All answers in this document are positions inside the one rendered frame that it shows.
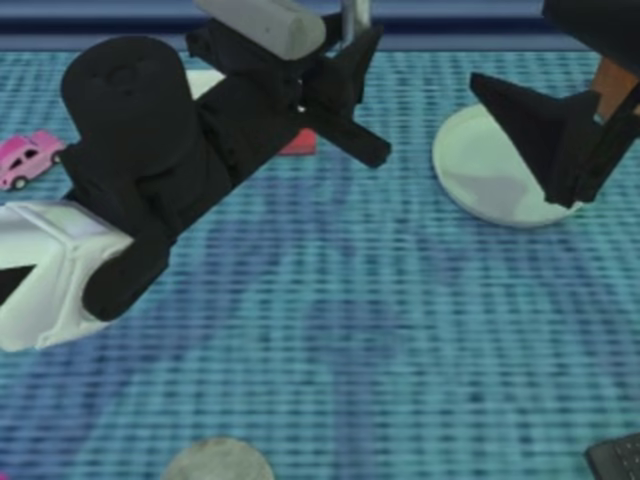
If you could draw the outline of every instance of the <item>toy car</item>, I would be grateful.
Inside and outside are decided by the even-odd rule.
[[[54,135],[38,130],[31,136],[15,135],[0,143],[0,190],[21,190],[60,162],[64,144]]]

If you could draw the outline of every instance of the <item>blue tablecloth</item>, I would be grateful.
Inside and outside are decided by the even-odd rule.
[[[0,137],[75,139],[58,96],[72,57],[0,54]],[[380,54],[359,116],[395,144],[388,164],[325,143],[275,159],[181,239],[126,318],[0,355],[0,472],[152,480],[230,435],[278,480],[589,478],[585,447],[640,430],[638,152],[595,205],[521,232],[456,208],[430,149],[474,101],[472,70],[562,95],[596,62]],[[0,202],[66,187],[57,167]]]

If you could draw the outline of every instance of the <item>pink car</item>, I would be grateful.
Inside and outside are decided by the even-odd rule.
[[[39,130],[26,137],[15,135],[0,143],[0,190],[20,190],[51,166],[60,163],[64,144],[54,135]]]

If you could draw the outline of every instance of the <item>orange object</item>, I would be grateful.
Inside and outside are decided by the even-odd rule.
[[[637,83],[638,78],[635,75],[608,58],[603,58],[591,84],[591,89],[601,95],[598,106],[600,117],[608,120]],[[636,109],[636,114],[638,113],[640,113],[640,107]]]
[[[280,155],[313,155],[316,153],[317,144],[316,132],[305,128],[280,151]]]

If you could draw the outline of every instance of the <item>red object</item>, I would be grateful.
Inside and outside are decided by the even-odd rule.
[[[305,128],[293,142],[280,151],[280,155],[313,155],[316,153],[317,144],[316,132]]]

